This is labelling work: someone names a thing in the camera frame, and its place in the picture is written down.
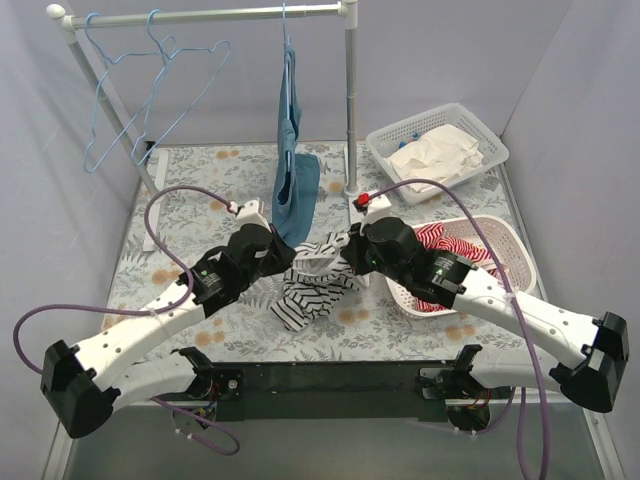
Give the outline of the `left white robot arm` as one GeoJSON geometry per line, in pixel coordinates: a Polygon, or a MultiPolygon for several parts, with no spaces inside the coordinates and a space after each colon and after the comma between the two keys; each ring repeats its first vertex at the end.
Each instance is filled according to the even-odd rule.
{"type": "Polygon", "coordinates": [[[134,316],[73,346],[50,345],[40,389],[69,436],[89,435],[117,409],[156,395],[205,398],[213,366],[195,349],[158,364],[142,357],[235,303],[256,280],[285,272],[295,255],[274,228],[244,225],[134,316]]]}

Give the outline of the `black white striped tank top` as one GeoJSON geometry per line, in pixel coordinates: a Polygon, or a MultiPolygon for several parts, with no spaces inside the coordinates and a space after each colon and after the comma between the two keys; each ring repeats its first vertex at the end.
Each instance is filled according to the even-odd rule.
{"type": "Polygon", "coordinates": [[[300,332],[321,317],[328,317],[347,291],[354,289],[354,273],[341,258],[347,233],[331,233],[321,243],[302,242],[292,266],[283,275],[283,296],[271,312],[292,332],[300,332]]]}

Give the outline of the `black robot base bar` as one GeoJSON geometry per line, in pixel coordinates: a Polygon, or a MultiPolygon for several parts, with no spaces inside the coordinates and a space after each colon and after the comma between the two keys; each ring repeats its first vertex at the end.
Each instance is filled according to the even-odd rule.
{"type": "Polygon", "coordinates": [[[469,362],[339,361],[215,363],[203,397],[165,393],[163,400],[217,401],[216,419],[311,420],[405,418],[445,422],[447,405],[485,407],[507,389],[489,390],[463,371],[469,362]]]}

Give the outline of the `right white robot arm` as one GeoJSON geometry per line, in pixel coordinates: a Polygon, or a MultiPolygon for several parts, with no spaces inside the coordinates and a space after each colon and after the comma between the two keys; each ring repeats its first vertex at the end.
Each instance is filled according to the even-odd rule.
{"type": "Polygon", "coordinates": [[[509,292],[487,271],[455,253],[428,249],[396,217],[351,226],[340,255],[357,275],[378,272],[413,297],[493,323],[544,351],[522,366],[483,367],[468,362],[452,373],[454,389],[475,397],[502,386],[562,393],[580,407],[609,413],[629,360],[626,320],[612,312],[599,318],[509,292]]]}

